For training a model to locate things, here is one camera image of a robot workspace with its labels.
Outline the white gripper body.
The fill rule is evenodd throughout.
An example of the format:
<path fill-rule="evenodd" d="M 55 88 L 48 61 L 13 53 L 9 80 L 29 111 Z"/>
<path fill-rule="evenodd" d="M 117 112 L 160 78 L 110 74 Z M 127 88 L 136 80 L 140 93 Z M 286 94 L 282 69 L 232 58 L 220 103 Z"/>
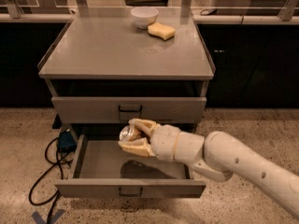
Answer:
<path fill-rule="evenodd" d="M 171 125 L 158 126 L 150 138 L 150 145 L 156 158 L 160 161 L 174 160 L 174 147 L 180 129 Z"/>

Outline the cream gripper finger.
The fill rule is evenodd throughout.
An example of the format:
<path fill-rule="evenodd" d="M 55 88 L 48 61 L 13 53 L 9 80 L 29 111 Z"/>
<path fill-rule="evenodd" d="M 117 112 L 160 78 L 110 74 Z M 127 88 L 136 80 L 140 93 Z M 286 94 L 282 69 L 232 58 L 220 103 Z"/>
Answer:
<path fill-rule="evenodd" d="M 159 124 L 153 120 L 149 119 L 130 119 L 129 126 L 137 134 L 145 134 L 151 137 L 154 130 L 159 127 Z"/>
<path fill-rule="evenodd" d="M 131 141 L 120 141 L 119 146 L 123 151 L 140 157 L 148 158 L 155 156 L 155 153 L 146 138 L 138 138 Z"/>

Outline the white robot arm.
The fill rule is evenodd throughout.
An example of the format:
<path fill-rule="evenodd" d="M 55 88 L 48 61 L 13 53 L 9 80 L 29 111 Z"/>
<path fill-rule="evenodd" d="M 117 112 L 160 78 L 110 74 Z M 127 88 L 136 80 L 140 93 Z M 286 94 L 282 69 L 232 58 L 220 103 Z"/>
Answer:
<path fill-rule="evenodd" d="M 141 157 L 178 162 L 217 182 L 239 175 L 299 217 L 299 176 L 265 159 L 228 133 L 204 137 L 148 119 L 131 119 L 119 137 L 120 148 Z"/>

